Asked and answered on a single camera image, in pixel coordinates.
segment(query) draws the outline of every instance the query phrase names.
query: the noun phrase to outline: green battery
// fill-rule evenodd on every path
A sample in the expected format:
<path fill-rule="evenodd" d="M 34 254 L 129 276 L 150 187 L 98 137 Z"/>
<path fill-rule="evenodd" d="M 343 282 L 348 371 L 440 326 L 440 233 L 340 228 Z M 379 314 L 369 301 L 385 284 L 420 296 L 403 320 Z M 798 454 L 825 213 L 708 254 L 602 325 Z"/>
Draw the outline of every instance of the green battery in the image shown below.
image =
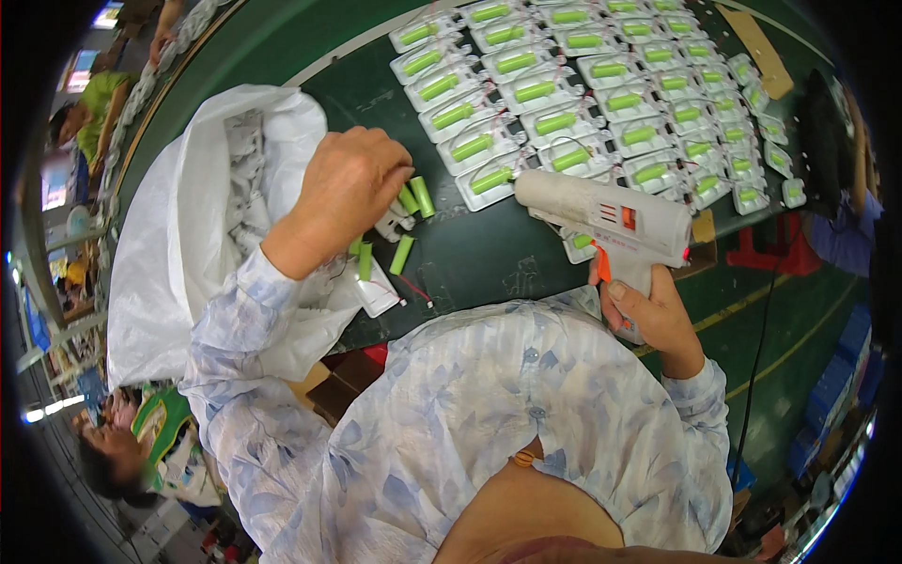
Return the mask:
<path fill-rule="evenodd" d="M 717 182 L 719 181 L 720 179 L 718 179 L 716 176 L 705 176 L 698 182 L 698 184 L 695 185 L 695 193 L 702 195 L 706 191 L 716 186 Z"/>
<path fill-rule="evenodd" d="M 554 12 L 551 15 L 553 23 L 582 22 L 587 17 L 583 10 L 570 10 L 567 12 Z"/>
<path fill-rule="evenodd" d="M 436 215 L 436 209 L 432 207 L 432 198 L 429 197 L 429 190 L 426 190 L 426 181 L 422 176 L 414 177 L 408 180 L 413 195 L 417 197 L 417 205 L 419 206 L 419 214 L 423 219 Z"/>
<path fill-rule="evenodd" d="M 498 18 L 510 13 L 510 6 L 506 4 L 498 4 L 488 8 L 483 8 L 482 10 L 476 10 L 475 12 L 470 14 L 470 17 L 473 18 L 474 22 L 484 22 L 485 20 L 491 20 L 492 18 Z"/>
<path fill-rule="evenodd" d="M 478 178 L 470 182 L 470 190 L 473 194 L 480 195 L 487 190 L 507 182 L 513 178 L 513 171 L 509 166 L 502 166 L 499 170 L 492 174 L 486 174 L 482 178 Z"/>
<path fill-rule="evenodd" d="M 398 248 L 395 249 L 395 255 L 391 259 L 389 272 L 395 276 L 400 276 L 404 270 L 404 263 L 407 262 L 407 255 L 410 254 L 410 248 L 413 246 L 414 238 L 409 235 L 400 236 Z"/>
<path fill-rule="evenodd" d="M 425 69 L 429 65 L 435 64 L 442 59 L 442 54 L 438 52 L 438 49 L 433 49 L 432 51 L 426 53 L 425 55 L 420 55 L 416 59 L 404 65 L 404 74 L 409 77 L 417 74 L 421 70 Z"/>
<path fill-rule="evenodd" d="M 644 23 L 626 23 L 623 25 L 623 32 L 627 35 L 648 35 L 651 33 L 651 26 Z"/>
<path fill-rule="evenodd" d="M 497 45 L 498 43 L 505 43 L 523 37 L 524 34 L 526 34 L 526 31 L 522 25 L 514 25 L 504 30 L 486 33 L 485 42 L 489 45 Z"/>
<path fill-rule="evenodd" d="M 370 272 L 373 270 L 373 244 L 360 244 L 360 271 L 358 275 L 364 282 L 370 281 Z"/>
<path fill-rule="evenodd" d="M 536 133 L 539 135 L 547 135 L 558 129 L 570 127 L 576 123 L 576 114 L 566 112 L 560 116 L 546 117 L 536 122 Z"/>
<path fill-rule="evenodd" d="M 661 79 L 661 87 L 665 90 L 679 90 L 688 84 L 686 77 L 667 77 Z"/>
<path fill-rule="evenodd" d="M 682 124 L 683 122 L 691 122 L 694 119 L 698 119 L 701 115 L 702 110 L 692 106 L 674 112 L 674 119 L 678 124 Z"/>
<path fill-rule="evenodd" d="M 734 102 L 732 98 L 724 98 L 714 102 L 714 106 L 717 107 L 718 110 L 726 112 L 736 107 L 736 102 Z"/>
<path fill-rule="evenodd" d="M 637 181 L 639 184 L 643 184 L 645 182 L 648 182 L 649 180 L 661 178 L 662 176 L 664 176 L 665 172 L 667 172 L 667 165 L 663 162 L 659 162 L 657 164 L 652 164 L 645 167 L 644 169 L 633 172 L 632 179 Z"/>
<path fill-rule="evenodd" d="M 608 10 L 612 12 L 635 12 L 636 5 L 633 2 L 608 2 Z"/>
<path fill-rule="evenodd" d="M 451 158 L 457 162 L 467 159 L 480 151 L 485 151 L 494 144 L 494 139 L 489 134 L 481 134 L 472 141 L 468 141 L 456 149 L 451 150 Z"/>
<path fill-rule="evenodd" d="M 473 115 L 473 104 L 464 102 L 460 106 L 452 107 L 446 112 L 442 112 L 438 116 L 432 118 L 432 126 L 437 130 L 445 129 L 451 124 L 456 124 L 462 119 L 466 119 Z"/>
<path fill-rule="evenodd" d="M 612 111 L 622 110 L 625 107 L 634 107 L 638 106 L 639 102 L 642 101 L 642 96 L 635 92 L 631 92 L 626 96 L 617 96 L 613 98 L 608 98 L 607 105 L 608 109 Z"/>
<path fill-rule="evenodd" d="M 602 44 L 600 35 L 569 35 L 566 46 L 570 49 L 592 49 Z"/>
<path fill-rule="evenodd" d="M 704 45 L 689 45 L 689 54 L 693 57 L 707 57 L 711 52 Z"/>
<path fill-rule="evenodd" d="M 705 143 L 692 143 L 691 145 L 686 147 L 686 156 L 690 159 L 693 157 L 697 157 L 700 154 L 705 154 L 708 150 L 711 149 L 711 144 L 708 142 Z"/>
<path fill-rule="evenodd" d="M 603 79 L 606 77 L 616 77 L 626 74 L 626 65 L 621 62 L 612 62 L 605 65 L 593 65 L 592 76 L 595 79 Z"/>
<path fill-rule="evenodd" d="M 739 127 L 733 127 L 733 129 L 728 129 L 723 132 L 723 135 L 730 143 L 736 143 L 737 141 L 741 141 L 742 138 L 745 137 L 745 132 L 742 131 Z"/>
<path fill-rule="evenodd" d="M 592 244 L 592 238 L 585 233 L 580 233 L 573 238 L 573 246 L 577 249 L 585 249 Z"/>
<path fill-rule="evenodd" d="M 551 80 L 544 80 L 538 84 L 515 90 L 513 96 L 522 104 L 523 102 L 529 102 L 536 98 L 548 96 L 554 91 L 555 83 Z"/>
<path fill-rule="evenodd" d="M 457 86 L 457 75 L 454 73 L 446 74 L 441 79 L 436 80 L 429 86 L 423 87 L 419 91 L 419 97 L 423 98 L 424 102 L 428 102 L 432 98 L 442 94 L 443 92 L 447 92 L 451 88 Z"/>
<path fill-rule="evenodd" d="M 721 80 L 723 80 L 723 75 L 713 70 L 703 70 L 702 79 L 705 82 L 720 82 Z"/>
<path fill-rule="evenodd" d="M 422 25 L 417 29 L 404 33 L 398 39 L 400 40 L 402 45 L 410 45 L 413 42 L 418 42 L 419 40 L 429 37 L 431 34 L 438 33 L 438 25 L 435 22 L 427 23 L 426 25 Z"/>
<path fill-rule="evenodd" d="M 536 64 L 536 53 L 523 53 L 521 55 L 517 55 L 516 57 L 499 60 L 495 63 L 495 68 L 501 74 L 507 74 L 512 70 L 522 69 L 523 67 L 528 67 L 529 65 L 534 64 Z"/>
<path fill-rule="evenodd" d="M 675 33 L 689 33 L 692 31 L 692 26 L 686 22 L 667 22 L 667 27 L 670 28 L 671 32 Z"/>
<path fill-rule="evenodd" d="M 352 254 L 353 256 L 357 256 L 360 254 L 360 245 L 364 242 L 364 235 L 360 234 L 354 241 L 351 241 L 351 244 L 347 247 L 348 254 Z"/>
<path fill-rule="evenodd" d="M 551 162 L 551 166 L 554 167 L 555 172 L 561 172 L 569 169 L 572 166 L 576 166 L 580 162 L 586 162 L 588 160 L 589 152 L 583 147 L 580 147 L 575 151 L 557 157 L 554 161 Z"/>
<path fill-rule="evenodd" d="M 647 62 L 663 62 L 673 59 L 673 52 L 670 49 L 654 49 L 645 51 L 645 60 Z"/>
<path fill-rule="evenodd" d="M 637 127 L 636 129 L 630 129 L 630 131 L 624 131 L 623 143 L 626 145 L 641 143 L 650 140 L 657 134 L 658 132 L 655 131 L 654 127 L 651 125 L 644 125 L 642 127 Z"/>
<path fill-rule="evenodd" d="M 400 204 L 407 210 L 407 213 L 411 215 L 419 211 L 417 199 L 410 193 L 410 188 L 407 187 L 407 184 L 401 184 L 400 192 L 398 193 L 398 201 L 400 201 Z"/>

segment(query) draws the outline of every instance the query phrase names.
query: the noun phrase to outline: person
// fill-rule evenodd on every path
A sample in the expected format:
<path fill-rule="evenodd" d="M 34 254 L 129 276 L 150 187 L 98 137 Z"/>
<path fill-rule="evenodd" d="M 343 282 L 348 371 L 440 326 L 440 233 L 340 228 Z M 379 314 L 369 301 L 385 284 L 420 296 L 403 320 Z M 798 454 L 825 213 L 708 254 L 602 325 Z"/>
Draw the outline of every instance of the person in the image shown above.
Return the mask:
<path fill-rule="evenodd" d="M 216 461 L 198 443 L 188 401 L 175 386 L 145 395 L 127 424 L 117 415 L 130 410 L 128 401 L 120 396 L 117 403 L 114 393 L 112 405 L 105 406 L 106 423 L 80 430 L 78 454 L 87 485 L 129 504 L 143 501 L 146 493 L 200 507 L 220 505 Z"/>
<path fill-rule="evenodd" d="M 50 142 L 59 147 L 76 138 L 88 163 L 88 175 L 97 176 L 113 138 L 113 128 L 138 75 L 104 70 L 91 77 L 76 103 L 63 105 L 51 118 Z"/>
<path fill-rule="evenodd" d="M 731 518 L 726 376 L 663 265 L 650 298 L 611 281 L 600 303 L 584 286 L 432 319 L 390 344 L 333 430 L 264 372 L 298 281 L 371 228 L 412 172 L 381 129 L 327 134 L 293 210 L 192 329 L 178 387 L 263 559 L 719 560 L 698 552 Z M 613 328 L 620 311 L 639 323 L 660 383 L 599 307 Z"/>
<path fill-rule="evenodd" d="M 175 41 L 176 34 L 172 27 L 179 20 L 185 10 L 185 0 L 166 0 L 160 11 L 160 19 L 157 20 L 157 31 L 151 41 L 151 52 L 148 61 L 156 69 L 160 65 L 160 51 L 167 43 Z"/>
<path fill-rule="evenodd" d="M 805 213 L 802 216 L 802 233 L 822 260 L 847 273 L 868 278 L 870 250 L 874 246 L 874 222 L 883 213 L 883 207 L 874 194 L 876 176 L 870 160 L 870 138 L 861 110 L 848 88 L 844 94 L 854 130 L 851 189 L 842 191 L 835 218 Z"/>

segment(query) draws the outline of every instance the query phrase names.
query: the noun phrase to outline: glue gun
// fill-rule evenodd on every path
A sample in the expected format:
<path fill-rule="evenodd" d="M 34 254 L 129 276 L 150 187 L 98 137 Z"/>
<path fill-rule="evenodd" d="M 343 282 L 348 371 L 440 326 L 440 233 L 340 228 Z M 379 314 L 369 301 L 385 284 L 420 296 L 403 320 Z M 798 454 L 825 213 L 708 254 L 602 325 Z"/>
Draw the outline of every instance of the glue gun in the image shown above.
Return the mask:
<path fill-rule="evenodd" d="M 614 180 L 524 171 L 514 182 L 514 197 L 530 216 L 593 237 L 599 277 L 624 282 L 646 297 L 652 264 L 679 268 L 689 256 L 689 208 L 623 188 Z M 637 345 L 645 343 L 636 322 L 625 315 L 615 334 Z"/>

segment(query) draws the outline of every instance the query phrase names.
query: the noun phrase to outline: shirt cuff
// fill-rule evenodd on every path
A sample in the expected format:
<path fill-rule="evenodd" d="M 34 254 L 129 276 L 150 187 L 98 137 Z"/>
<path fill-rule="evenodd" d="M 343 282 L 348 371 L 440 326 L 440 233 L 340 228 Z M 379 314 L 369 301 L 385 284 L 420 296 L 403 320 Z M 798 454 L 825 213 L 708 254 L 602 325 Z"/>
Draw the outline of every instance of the shirt cuff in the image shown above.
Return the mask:
<path fill-rule="evenodd" d="M 292 280 L 272 265 L 258 246 L 238 271 L 238 288 L 257 303 L 277 311 L 296 309 L 300 303 L 300 281 Z"/>
<path fill-rule="evenodd" d="M 678 409 L 692 407 L 711 395 L 711 387 L 714 385 L 714 367 L 711 359 L 706 357 L 701 372 L 685 380 L 672 380 L 662 374 L 661 385 L 670 394 L 670 400 L 675 407 Z"/>

